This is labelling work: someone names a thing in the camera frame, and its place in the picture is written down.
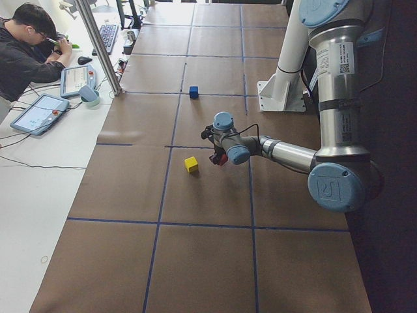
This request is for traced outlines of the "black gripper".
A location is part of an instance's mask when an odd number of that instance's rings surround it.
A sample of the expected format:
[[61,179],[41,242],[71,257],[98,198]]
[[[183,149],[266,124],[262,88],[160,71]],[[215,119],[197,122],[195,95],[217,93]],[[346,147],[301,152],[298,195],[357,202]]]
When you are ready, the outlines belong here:
[[224,148],[214,144],[214,153],[215,154],[209,156],[210,161],[214,165],[221,166],[222,165],[222,155],[226,154]]

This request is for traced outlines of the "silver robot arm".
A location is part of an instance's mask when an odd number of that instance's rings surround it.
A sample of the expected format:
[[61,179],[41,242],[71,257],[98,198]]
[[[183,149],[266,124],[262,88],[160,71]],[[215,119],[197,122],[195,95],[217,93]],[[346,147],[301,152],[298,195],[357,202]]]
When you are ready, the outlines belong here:
[[214,146],[213,164],[242,164],[265,157],[308,175],[311,197],[333,212],[361,208],[370,197],[371,161],[360,144],[356,43],[371,15],[372,1],[295,1],[276,72],[257,84],[264,112],[302,110],[302,75],[315,50],[321,147],[314,151],[268,136],[243,136],[233,116],[220,112],[201,136]]

